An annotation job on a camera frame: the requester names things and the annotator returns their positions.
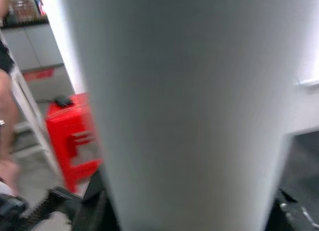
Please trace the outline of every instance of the red stool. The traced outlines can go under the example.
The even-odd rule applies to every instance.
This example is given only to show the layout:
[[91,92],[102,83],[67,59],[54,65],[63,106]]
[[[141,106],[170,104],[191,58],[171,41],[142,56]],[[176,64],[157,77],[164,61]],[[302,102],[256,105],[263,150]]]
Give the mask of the red stool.
[[55,156],[64,175],[65,186],[74,193],[77,180],[91,176],[102,160],[94,159],[72,165],[72,158],[78,155],[76,147],[89,143],[93,138],[87,126],[92,120],[86,94],[77,94],[70,98],[74,104],[66,108],[50,104],[45,121]]

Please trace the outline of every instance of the floor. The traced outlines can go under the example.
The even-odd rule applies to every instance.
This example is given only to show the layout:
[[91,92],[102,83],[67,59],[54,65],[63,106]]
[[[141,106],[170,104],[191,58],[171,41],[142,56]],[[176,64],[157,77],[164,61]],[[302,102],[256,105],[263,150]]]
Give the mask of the floor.
[[[28,81],[34,97],[40,99],[52,99],[57,95],[71,95],[73,90],[63,66],[54,69],[52,77],[35,79]],[[48,103],[39,103],[42,114],[47,111]],[[35,139],[31,132],[24,132],[16,137],[14,150],[19,151],[24,147],[35,144]],[[25,158],[16,158],[21,166],[21,173],[18,178],[19,193],[34,207],[45,198],[47,189],[55,186],[63,186],[62,181],[53,174],[46,160],[41,153],[37,153]],[[79,184],[78,194],[83,194],[86,190],[87,181]],[[70,225],[67,219],[60,213],[55,213],[50,220],[40,223],[35,231],[68,231]]]

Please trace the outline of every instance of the cabinet door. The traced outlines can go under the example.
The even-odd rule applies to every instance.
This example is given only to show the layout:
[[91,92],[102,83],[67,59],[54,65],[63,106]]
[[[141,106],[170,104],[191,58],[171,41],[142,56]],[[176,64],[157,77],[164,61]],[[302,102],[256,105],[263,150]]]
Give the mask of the cabinet door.
[[1,32],[21,70],[40,67],[23,28],[5,29]]
[[49,24],[26,27],[25,32],[42,67],[63,63]]

